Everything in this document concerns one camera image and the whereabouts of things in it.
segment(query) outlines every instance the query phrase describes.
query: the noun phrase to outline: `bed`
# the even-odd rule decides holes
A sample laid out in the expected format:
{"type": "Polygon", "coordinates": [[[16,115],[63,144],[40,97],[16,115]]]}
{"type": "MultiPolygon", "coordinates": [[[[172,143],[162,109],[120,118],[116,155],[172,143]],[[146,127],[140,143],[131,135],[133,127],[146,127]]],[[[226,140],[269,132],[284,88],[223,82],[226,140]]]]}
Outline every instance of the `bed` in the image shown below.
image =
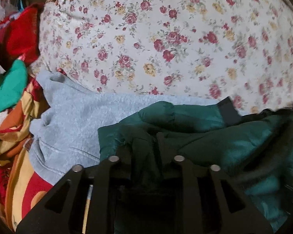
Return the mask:
{"type": "MultiPolygon", "coordinates": [[[[248,113],[293,106],[288,0],[49,0],[39,38],[30,74],[60,70],[98,94],[230,96],[248,113]]],[[[43,182],[26,148],[3,210],[14,230],[52,187],[24,201],[43,182]]]]}

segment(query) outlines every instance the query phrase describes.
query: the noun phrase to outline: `floral bedsheet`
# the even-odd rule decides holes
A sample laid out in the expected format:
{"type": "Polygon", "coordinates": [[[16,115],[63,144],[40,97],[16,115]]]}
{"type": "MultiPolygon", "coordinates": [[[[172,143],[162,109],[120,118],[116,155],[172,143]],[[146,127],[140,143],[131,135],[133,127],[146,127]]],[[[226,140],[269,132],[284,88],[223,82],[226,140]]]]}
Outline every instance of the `floral bedsheet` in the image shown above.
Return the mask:
{"type": "Polygon", "coordinates": [[[40,58],[99,93],[223,99],[254,113],[293,105],[293,12],[282,0],[59,0],[40,58]]]}

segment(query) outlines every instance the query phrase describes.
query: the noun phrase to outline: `red cloth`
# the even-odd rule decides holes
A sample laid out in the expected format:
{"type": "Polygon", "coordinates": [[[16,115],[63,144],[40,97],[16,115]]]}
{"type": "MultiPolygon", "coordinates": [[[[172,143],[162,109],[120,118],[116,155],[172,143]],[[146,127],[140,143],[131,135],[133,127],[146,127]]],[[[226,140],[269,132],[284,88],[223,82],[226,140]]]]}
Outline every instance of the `red cloth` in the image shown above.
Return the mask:
{"type": "Polygon", "coordinates": [[[39,57],[38,22],[42,9],[43,4],[33,4],[0,23],[0,65],[5,70],[21,55],[25,55],[27,66],[39,57]]]}

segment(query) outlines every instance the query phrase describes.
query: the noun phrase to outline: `silver screw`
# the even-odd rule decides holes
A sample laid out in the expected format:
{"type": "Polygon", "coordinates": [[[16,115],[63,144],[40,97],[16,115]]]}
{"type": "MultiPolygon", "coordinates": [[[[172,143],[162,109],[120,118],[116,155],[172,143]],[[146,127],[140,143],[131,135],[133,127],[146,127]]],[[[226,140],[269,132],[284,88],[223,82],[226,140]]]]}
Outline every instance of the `silver screw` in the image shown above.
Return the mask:
{"type": "Polygon", "coordinates": [[[72,167],[72,170],[73,170],[73,172],[78,173],[78,172],[80,172],[82,170],[82,166],[80,164],[74,165],[72,167]]]}
{"type": "Polygon", "coordinates": [[[119,157],[118,156],[110,156],[108,158],[108,160],[110,160],[111,162],[117,162],[119,160],[119,157]]]}
{"type": "Polygon", "coordinates": [[[176,162],[182,162],[182,161],[185,160],[185,158],[183,156],[177,155],[177,156],[174,157],[174,160],[176,162]]]}
{"type": "Polygon", "coordinates": [[[213,164],[213,165],[211,165],[211,170],[214,171],[214,172],[219,172],[220,171],[220,166],[216,165],[216,164],[213,164]]]}

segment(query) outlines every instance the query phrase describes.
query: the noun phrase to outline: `green puffer jacket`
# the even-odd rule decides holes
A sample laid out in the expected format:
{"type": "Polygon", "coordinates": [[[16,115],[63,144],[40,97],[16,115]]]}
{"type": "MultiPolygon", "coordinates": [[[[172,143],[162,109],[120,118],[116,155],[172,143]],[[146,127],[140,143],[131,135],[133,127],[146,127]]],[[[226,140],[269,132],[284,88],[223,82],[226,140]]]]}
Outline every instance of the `green puffer jacket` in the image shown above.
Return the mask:
{"type": "Polygon", "coordinates": [[[230,99],[217,105],[157,102],[98,130],[101,160],[129,145],[133,183],[156,189],[162,180],[160,147],[196,165],[217,164],[238,183],[276,231],[292,202],[293,109],[239,116],[230,99]]]}

